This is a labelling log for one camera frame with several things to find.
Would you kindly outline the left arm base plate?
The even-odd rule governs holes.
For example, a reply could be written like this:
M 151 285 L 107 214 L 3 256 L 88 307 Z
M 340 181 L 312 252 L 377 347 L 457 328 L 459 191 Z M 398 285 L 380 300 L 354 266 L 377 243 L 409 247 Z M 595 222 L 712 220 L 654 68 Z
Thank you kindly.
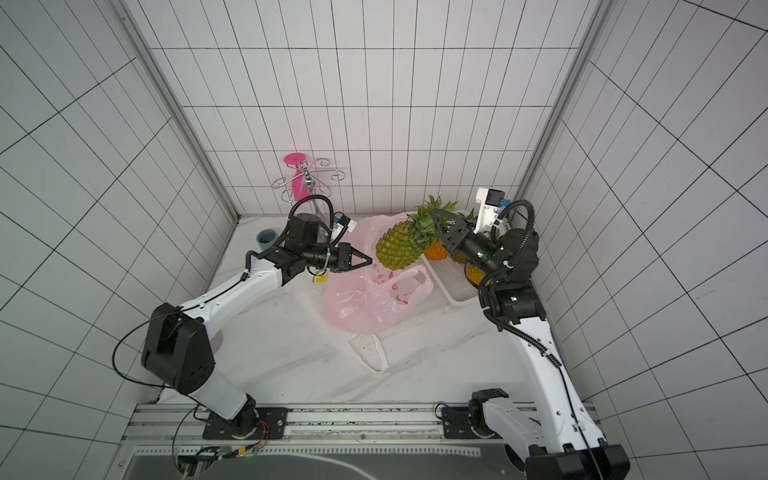
M 283 438 L 289 410 L 283 407 L 248 407 L 235 419 L 226 420 L 211 413 L 202 434 L 205 440 L 257 441 Z

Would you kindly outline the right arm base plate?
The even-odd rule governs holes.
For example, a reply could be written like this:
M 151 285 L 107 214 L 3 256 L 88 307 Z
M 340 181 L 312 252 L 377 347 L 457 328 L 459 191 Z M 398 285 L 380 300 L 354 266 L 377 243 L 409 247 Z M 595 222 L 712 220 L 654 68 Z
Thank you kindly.
M 453 407 L 438 403 L 433 414 L 439 421 L 443 437 L 448 440 L 500 440 L 496 433 L 476 427 L 468 407 Z

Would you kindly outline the pink plastic bag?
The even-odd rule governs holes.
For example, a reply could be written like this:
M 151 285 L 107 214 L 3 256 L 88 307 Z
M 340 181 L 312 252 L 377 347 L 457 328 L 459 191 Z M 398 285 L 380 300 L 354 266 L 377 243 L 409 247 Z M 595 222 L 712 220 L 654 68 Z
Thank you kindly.
M 352 334 L 378 334 L 412 314 L 432 293 L 433 283 L 420 261 L 391 270 L 377 259 L 377 242 L 407 218 L 406 213 L 366 217 L 344 236 L 373 263 L 330 275 L 323 294 L 323 316 L 332 326 Z

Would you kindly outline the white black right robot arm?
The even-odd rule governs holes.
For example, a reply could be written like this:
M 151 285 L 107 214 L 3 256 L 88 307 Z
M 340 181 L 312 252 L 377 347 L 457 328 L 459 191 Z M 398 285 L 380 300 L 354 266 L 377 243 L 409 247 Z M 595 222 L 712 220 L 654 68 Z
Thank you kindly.
M 468 405 L 475 435 L 500 437 L 509 461 L 527 479 L 626 478 L 629 458 L 579 399 L 532 286 L 539 262 L 532 204 L 515 201 L 496 212 L 488 233 L 479 221 L 456 213 L 435 209 L 431 216 L 444 247 L 482 272 L 481 313 L 520 357 L 538 414 L 532 419 L 500 388 L 480 390 Z

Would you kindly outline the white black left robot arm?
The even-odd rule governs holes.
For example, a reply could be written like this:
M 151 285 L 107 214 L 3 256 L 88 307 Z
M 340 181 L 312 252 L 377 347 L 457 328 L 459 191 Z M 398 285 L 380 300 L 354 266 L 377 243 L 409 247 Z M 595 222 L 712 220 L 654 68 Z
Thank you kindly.
M 291 214 L 274 244 L 248 251 L 234 277 L 179 306 L 164 303 L 154 310 L 142 366 L 228 423 L 248 423 L 255 402 L 216 366 L 211 340 L 246 308 L 307 270 L 345 273 L 371 265 L 371 257 L 342 240 L 353 228 L 354 221 L 340 212 L 329 223 L 310 213 Z

